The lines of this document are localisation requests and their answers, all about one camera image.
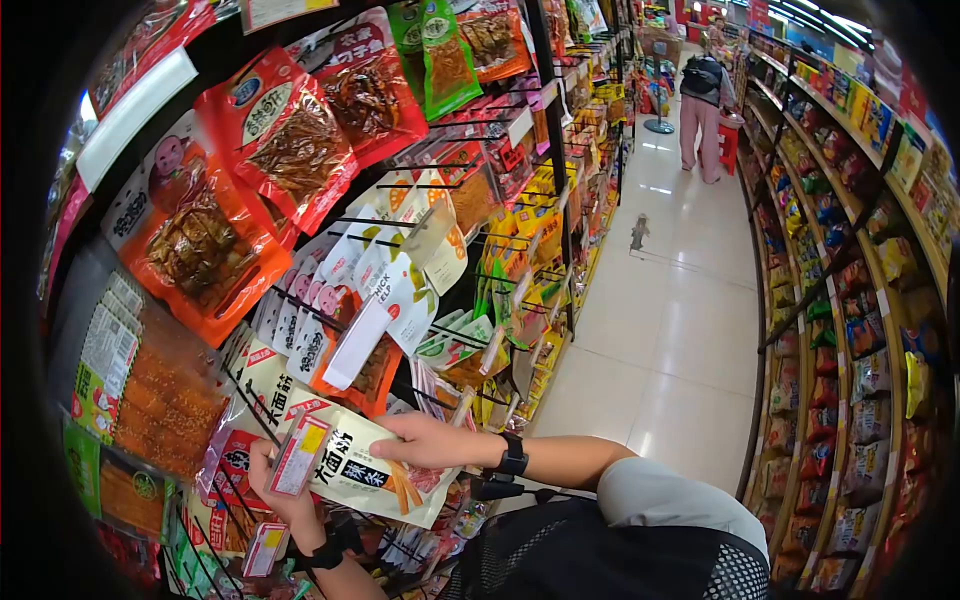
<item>black mesh bag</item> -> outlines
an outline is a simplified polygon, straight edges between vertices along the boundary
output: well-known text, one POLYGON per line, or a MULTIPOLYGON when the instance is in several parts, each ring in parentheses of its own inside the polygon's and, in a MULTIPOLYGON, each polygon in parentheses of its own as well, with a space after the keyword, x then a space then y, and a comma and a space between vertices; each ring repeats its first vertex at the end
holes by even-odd
POLYGON ((440 600, 758 599, 769 566, 705 527, 609 527, 595 502, 549 502, 491 518, 440 600))

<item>smartwatch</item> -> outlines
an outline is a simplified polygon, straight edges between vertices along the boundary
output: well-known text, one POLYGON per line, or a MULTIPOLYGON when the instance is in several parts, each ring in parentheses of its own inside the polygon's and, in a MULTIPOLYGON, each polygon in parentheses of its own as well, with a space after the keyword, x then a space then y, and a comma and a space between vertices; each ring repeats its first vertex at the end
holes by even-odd
POLYGON ((500 464, 493 470, 505 475, 520 476, 527 469, 528 457, 523 453, 523 440, 519 436, 503 431, 499 434, 507 441, 507 449, 503 451, 500 464))

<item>tiled floor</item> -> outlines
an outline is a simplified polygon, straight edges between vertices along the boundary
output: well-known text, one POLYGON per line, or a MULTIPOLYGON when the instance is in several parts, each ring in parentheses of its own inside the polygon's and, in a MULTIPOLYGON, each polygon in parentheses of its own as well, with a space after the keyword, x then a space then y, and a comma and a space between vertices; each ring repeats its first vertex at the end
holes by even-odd
POLYGON ((733 494, 756 384, 752 232, 737 176, 706 185, 681 170, 679 114, 678 95, 667 135, 639 115, 622 204, 532 434, 616 440, 733 494), (640 214, 650 234, 631 253, 640 214))

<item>grey sleeve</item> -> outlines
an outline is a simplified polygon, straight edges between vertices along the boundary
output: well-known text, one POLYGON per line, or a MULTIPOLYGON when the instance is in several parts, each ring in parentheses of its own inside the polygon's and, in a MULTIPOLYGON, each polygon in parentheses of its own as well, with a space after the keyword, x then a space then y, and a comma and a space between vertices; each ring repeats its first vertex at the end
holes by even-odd
POLYGON ((742 538, 767 556, 763 525, 746 507, 728 493, 650 459, 634 456, 610 465, 600 477, 597 504, 612 527, 707 527, 742 538))

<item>shelf label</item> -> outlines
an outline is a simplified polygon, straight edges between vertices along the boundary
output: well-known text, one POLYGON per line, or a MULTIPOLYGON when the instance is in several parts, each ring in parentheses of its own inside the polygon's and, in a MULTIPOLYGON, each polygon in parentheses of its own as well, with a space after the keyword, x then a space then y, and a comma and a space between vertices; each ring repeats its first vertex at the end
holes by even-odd
POLYGON ((876 290, 876 305, 880 307, 881 317, 887 317, 890 314, 890 302, 887 301, 886 289, 876 290))

